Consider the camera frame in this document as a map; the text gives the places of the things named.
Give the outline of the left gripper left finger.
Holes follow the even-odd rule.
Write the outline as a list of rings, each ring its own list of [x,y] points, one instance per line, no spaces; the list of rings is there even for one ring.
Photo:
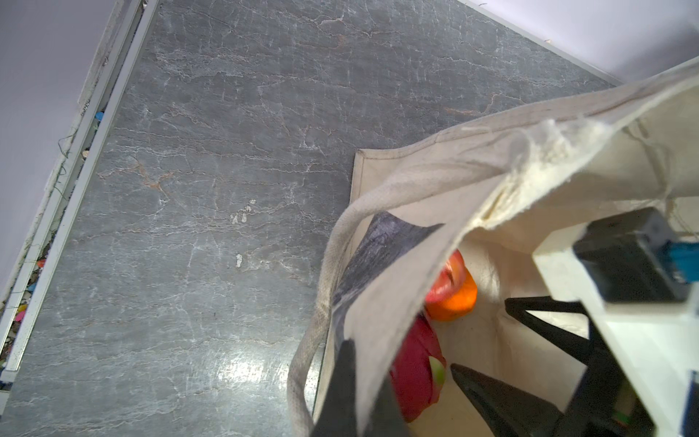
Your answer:
[[[367,427],[360,431],[356,418],[356,351],[353,340],[340,346],[320,418],[311,436],[409,436],[409,428],[400,414],[391,380],[386,378]]]

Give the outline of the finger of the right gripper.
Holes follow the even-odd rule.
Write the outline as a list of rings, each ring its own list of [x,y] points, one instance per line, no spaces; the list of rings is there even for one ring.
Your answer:
[[[593,352],[601,348],[601,335],[589,318],[581,302],[560,302],[550,296],[509,298],[504,301],[506,312],[515,320],[548,340],[578,362],[588,363]],[[577,334],[554,326],[532,315],[532,311],[571,313],[584,315],[588,321],[590,337],[585,339]]]

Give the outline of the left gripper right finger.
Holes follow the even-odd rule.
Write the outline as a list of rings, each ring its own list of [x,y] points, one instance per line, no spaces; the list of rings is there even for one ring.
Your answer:
[[[553,436],[562,412],[552,403],[460,364],[453,380],[494,436]]]

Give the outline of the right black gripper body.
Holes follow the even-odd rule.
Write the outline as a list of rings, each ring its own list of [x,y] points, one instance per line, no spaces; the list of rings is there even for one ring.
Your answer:
[[[655,425],[635,389],[591,328],[593,349],[586,371],[557,422],[555,436],[653,436]]]

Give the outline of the pink dragon fruit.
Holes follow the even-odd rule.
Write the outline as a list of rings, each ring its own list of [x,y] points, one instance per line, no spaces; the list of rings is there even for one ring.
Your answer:
[[[391,383],[405,422],[436,404],[446,381],[447,362],[437,334],[419,313],[390,369]]]

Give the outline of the orange fruit large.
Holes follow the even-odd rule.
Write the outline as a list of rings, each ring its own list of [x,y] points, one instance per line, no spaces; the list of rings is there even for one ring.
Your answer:
[[[477,297],[477,284],[468,271],[466,284],[455,295],[444,302],[436,304],[427,304],[425,302],[425,309],[433,320],[451,322],[472,311],[477,302]]]

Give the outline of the red apple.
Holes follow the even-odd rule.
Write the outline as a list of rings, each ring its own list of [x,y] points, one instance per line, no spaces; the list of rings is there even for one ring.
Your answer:
[[[445,262],[440,274],[431,286],[425,302],[436,304],[448,300],[466,284],[467,278],[468,271],[462,253],[457,249]]]

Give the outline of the cream canvas grocery bag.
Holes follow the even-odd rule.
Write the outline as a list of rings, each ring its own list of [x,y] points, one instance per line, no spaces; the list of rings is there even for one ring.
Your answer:
[[[297,435],[311,436],[345,340],[355,345],[363,431],[419,313],[437,334],[446,381],[439,401],[406,422],[409,436],[494,436],[453,380],[454,363],[564,415],[585,364],[512,318],[504,301],[548,294],[533,252],[552,232],[644,208],[698,246],[697,64],[517,107],[408,147],[362,149],[289,366]],[[439,322],[425,298],[457,249],[477,302]]]

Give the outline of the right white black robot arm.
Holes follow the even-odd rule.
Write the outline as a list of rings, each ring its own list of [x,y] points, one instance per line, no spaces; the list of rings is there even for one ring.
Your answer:
[[[506,311],[587,368],[621,371],[659,436],[698,433],[698,246],[654,208],[552,232],[533,252],[548,294]]]

